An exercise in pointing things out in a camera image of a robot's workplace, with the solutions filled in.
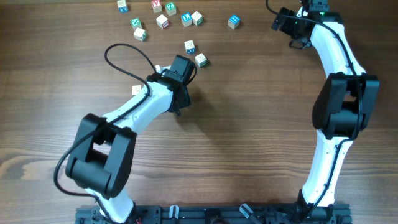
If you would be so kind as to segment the green base tower block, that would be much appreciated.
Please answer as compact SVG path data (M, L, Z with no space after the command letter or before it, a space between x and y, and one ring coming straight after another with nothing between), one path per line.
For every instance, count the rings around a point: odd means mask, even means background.
M141 85L133 85L132 86L132 95L133 96L137 95L141 90L142 90Z

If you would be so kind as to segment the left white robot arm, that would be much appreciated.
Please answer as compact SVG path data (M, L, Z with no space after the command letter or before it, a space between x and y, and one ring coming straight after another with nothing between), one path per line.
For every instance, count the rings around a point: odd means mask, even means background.
M177 55L146 79L147 86L117 110L103 117L86 115L69 155L67 177L97 199L96 223L125 223L135 203L124 188L132 166L136 138L158 115L190 105L187 85L197 67Z

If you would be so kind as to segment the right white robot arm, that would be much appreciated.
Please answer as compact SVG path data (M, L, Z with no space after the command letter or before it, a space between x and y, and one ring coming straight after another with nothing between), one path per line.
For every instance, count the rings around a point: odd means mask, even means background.
M326 75L312 109L317 145L301 191L301 220L310 221L316 209L333 208L346 153L368 125L380 83L355 59L343 20L327 1L301 1L298 12L283 7L274 14L272 29L289 35L301 49L314 47Z

